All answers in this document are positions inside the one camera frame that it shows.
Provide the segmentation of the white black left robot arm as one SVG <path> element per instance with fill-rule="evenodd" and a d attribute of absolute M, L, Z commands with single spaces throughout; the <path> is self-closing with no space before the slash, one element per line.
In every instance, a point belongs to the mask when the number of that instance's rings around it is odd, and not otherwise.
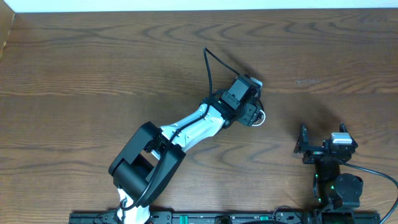
<path fill-rule="evenodd" d="M 148 221 L 150 204 L 164 191 L 186 152 L 200 141 L 235 121 L 261 125 L 266 118 L 261 89 L 259 80 L 239 75 L 230 88 L 212 93 L 186 118 L 160 127 L 151 122 L 140 126 L 108 169 L 120 198 L 115 221 Z"/>

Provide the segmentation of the wooden side panel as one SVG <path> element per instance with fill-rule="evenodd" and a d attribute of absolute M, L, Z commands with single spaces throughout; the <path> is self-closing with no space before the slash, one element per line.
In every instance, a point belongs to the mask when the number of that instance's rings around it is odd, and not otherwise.
<path fill-rule="evenodd" d="M 0 56 L 2 58 L 16 13 L 4 0 L 1 0 L 0 7 Z"/>

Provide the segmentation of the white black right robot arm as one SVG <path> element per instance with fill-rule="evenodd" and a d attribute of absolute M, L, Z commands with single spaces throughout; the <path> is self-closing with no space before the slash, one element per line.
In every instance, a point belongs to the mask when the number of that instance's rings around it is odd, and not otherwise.
<path fill-rule="evenodd" d="M 321 146 L 309 143 L 308 130 L 301 125 L 294 153 L 303 155 L 302 162 L 315 166 L 313 193 L 319 207 L 303 214 L 304 223 L 354 223 L 354 209 L 360 206 L 363 180 L 341 173 L 340 166 L 351 159 L 356 141 L 343 123 Z"/>

